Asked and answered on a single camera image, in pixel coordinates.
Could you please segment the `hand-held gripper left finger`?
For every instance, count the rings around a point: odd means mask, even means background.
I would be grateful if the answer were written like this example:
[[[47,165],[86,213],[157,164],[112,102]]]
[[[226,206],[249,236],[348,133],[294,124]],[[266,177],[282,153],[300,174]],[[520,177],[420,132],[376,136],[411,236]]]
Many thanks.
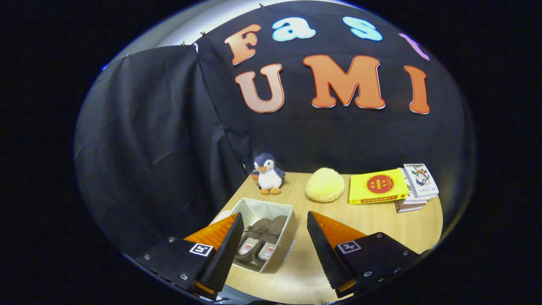
[[[185,237],[170,237],[134,258],[145,272],[186,293],[215,300],[222,291],[245,226],[235,213]]]

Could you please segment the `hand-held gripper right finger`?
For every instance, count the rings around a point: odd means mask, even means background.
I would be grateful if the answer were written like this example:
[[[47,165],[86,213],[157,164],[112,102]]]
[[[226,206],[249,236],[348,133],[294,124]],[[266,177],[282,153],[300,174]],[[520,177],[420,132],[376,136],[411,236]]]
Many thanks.
[[[339,298],[375,289],[420,257],[383,232],[364,234],[314,211],[307,213],[307,230],[324,274]]]

